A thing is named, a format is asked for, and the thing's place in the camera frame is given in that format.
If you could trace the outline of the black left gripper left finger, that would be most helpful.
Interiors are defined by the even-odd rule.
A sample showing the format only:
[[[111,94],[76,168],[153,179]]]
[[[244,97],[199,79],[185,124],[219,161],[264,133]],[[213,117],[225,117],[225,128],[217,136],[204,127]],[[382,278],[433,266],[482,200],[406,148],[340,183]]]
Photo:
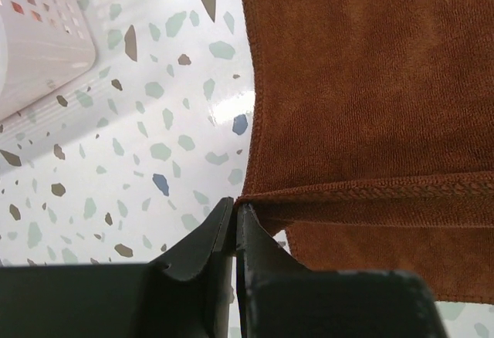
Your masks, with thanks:
[[[8,266],[3,337],[225,337],[233,200],[147,263]]]

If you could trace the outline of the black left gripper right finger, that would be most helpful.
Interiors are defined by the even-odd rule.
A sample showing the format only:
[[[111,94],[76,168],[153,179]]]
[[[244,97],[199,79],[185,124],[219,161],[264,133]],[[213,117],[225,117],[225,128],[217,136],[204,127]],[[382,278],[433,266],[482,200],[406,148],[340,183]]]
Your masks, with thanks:
[[[314,272],[237,212],[237,286],[243,337],[445,337],[434,298],[401,270]]]

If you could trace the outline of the brown towel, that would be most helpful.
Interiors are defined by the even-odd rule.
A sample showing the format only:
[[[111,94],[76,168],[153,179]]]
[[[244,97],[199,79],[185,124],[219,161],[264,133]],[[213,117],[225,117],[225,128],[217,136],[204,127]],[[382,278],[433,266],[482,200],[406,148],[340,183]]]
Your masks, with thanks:
[[[493,0],[242,0],[239,202],[309,269],[403,269],[493,301]]]

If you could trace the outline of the white plastic laundry basket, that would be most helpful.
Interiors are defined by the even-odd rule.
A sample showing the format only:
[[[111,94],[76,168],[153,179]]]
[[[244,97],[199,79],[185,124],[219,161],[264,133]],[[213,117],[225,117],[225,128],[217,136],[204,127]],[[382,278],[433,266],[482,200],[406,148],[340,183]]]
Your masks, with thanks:
[[[1,0],[1,117],[85,73],[96,49],[77,0]]]

